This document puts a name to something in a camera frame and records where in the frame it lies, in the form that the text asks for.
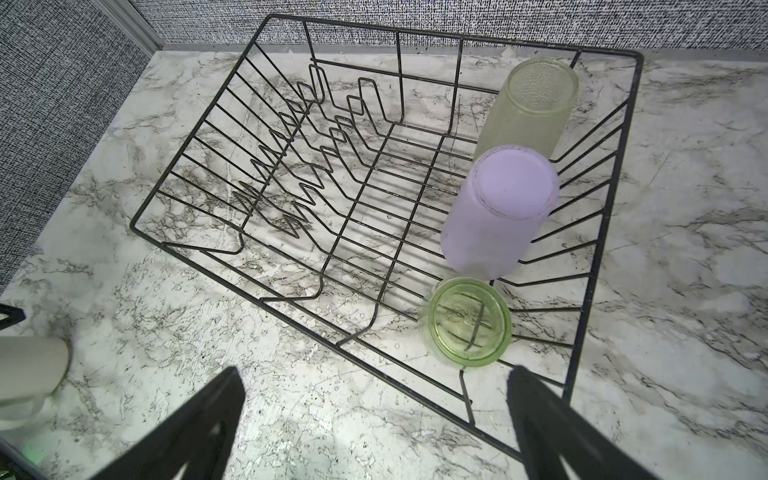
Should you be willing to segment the purple plastic cup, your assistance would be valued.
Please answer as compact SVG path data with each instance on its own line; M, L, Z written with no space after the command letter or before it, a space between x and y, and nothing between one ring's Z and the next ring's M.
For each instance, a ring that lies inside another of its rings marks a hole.
M481 280L511 274L553 211L559 179L550 160L501 145L474 161L441 228L454 271Z

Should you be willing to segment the black wire dish rack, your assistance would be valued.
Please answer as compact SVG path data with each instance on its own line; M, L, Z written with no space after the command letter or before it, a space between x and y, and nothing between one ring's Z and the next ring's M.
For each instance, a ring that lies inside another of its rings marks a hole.
M507 74L577 76L560 197L511 274L495 363L420 340L440 229ZM644 59L625 49L272 13L134 215L144 240L509 457L516 366L573 395Z

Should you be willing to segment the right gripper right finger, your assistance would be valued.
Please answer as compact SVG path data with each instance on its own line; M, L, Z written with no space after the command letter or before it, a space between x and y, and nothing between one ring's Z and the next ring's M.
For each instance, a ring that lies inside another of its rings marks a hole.
M532 372L519 366L507 380L507 405L530 479L653 479Z

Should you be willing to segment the pale frosted tall cup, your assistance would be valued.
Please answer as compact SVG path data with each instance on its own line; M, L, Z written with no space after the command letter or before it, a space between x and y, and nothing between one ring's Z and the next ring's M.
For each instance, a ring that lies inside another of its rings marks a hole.
M473 158L501 145L519 145L551 157L579 91L575 71L563 62L533 58L518 64L499 90Z

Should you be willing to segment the green transparent cup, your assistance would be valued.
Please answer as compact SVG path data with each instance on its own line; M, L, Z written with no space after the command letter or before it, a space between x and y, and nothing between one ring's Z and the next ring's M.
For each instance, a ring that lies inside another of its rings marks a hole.
M423 343L443 363L481 368L506 352L513 322L504 298L490 283L459 276L430 290L419 329Z

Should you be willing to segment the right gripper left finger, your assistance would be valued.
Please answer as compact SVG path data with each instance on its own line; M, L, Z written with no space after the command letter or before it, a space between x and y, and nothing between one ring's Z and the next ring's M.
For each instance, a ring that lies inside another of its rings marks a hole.
M221 479L245 401L236 367L225 368L96 479Z

